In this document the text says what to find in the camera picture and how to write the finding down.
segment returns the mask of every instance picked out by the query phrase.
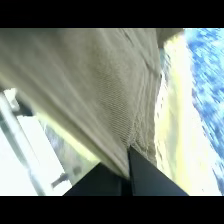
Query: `black object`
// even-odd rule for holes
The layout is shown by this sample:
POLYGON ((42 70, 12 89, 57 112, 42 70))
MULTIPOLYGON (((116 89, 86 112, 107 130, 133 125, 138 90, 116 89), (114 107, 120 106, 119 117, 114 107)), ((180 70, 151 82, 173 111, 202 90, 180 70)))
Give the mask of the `black object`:
POLYGON ((97 165, 65 196, 187 196, 136 150, 129 150, 130 181, 97 165))

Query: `water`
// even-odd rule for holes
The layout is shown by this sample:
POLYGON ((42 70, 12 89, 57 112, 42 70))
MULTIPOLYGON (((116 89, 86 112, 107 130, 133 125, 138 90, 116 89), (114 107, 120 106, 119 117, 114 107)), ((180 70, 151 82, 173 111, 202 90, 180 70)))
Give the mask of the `water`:
POLYGON ((224 195, 224 29, 186 29, 185 36, 193 57, 193 104, 218 154, 213 172, 224 195))

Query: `blue water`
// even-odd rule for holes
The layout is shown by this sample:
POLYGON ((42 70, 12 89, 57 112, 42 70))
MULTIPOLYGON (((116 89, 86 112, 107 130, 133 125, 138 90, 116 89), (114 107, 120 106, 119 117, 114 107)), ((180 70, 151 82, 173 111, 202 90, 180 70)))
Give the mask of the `blue water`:
MULTIPOLYGON (((185 30, 192 53, 192 91, 194 107, 199 112, 205 135, 224 160, 224 29, 200 28, 185 30)), ((219 189, 224 194, 224 166, 222 176, 216 175, 219 189)))

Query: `clothing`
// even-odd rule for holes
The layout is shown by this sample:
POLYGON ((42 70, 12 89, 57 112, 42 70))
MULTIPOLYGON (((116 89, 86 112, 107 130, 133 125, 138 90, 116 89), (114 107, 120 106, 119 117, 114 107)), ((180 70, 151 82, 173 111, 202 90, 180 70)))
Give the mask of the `clothing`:
POLYGON ((128 178, 129 146, 156 165, 158 46, 180 30, 1 29, 0 81, 128 178))

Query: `beige fabric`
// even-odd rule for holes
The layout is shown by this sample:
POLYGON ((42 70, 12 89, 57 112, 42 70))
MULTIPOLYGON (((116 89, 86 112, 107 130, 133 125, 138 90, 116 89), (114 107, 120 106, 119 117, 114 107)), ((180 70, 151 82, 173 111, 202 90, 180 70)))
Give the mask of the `beige fabric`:
POLYGON ((164 32, 169 29, 1 29, 0 81, 129 177, 130 145, 156 165, 157 39, 167 39, 164 32))

